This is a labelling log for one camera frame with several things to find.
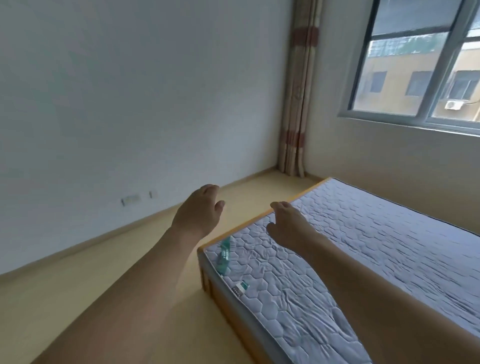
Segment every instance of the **hexagon quilting pattern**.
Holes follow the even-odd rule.
[[[337,180],[293,202],[315,229],[391,283],[480,337],[480,237]],[[370,363],[326,286],[266,233],[270,214],[231,237],[230,287],[295,364]],[[219,243],[205,254],[215,266]]]

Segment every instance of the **wooden bed frame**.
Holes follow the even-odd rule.
[[[304,194],[314,190],[322,183],[325,183],[330,178],[327,178],[316,185],[310,187],[309,189],[291,197],[288,199],[289,202],[295,201],[297,198],[302,197]],[[272,209],[265,211],[264,213],[240,224],[239,226],[233,228],[232,230],[227,231],[226,233],[216,237],[215,239],[210,240],[208,243],[205,243],[198,247],[197,252],[202,253],[204,249],[210,245],[213,245],[220,240],[225,239],[226,237],[246,228],[247,226],[253,224],[255,221],[269,215],[273,212]],[[200,267],[200,277],[202,280],[202,288],[203,290],[214,300],[220,311],[222,312],[223,316],[227,320],[227,322],[232,327],[233,331],[237,334],[238,338],[242,342],[243,346],[245,347],[246,351],[250,354],[253,361],[257,364],[274,364],[270,358],[268,357],[267,353],[263,349],[263,347],[255,340],[253,334],[249,331],[246,325],[242,322],[240,317],[237,313],[229,306],[224,294],[213,284],[213,282],[208,278],[207,274],[204,273],[202,267]]]

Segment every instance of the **curtain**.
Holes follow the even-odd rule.
[[[295,3],[278,153],[278,169],[289,176],[305,176],[303,145],[321,8],[322,0]]]

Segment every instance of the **hand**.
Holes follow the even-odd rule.
[[[303,217],[303,215],[288,202],[272,202],[275,212],[275,223],[267,225],[268,234],[281,246],[300,254],[305,244],[321,235]]]
[[[215,203],[220,187],[213,184],[194,191],[179,207],[173,218],[172,227],[187,233],[199,242],[217,226],[225,201]]]

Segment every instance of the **forearm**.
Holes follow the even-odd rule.
[[[414,299],[320,234],[303,256],[325,283],[373,361],[480,363],[478,338]]]
[[[148,359],[197,242],[170,228],[34,363],[141,363]]]

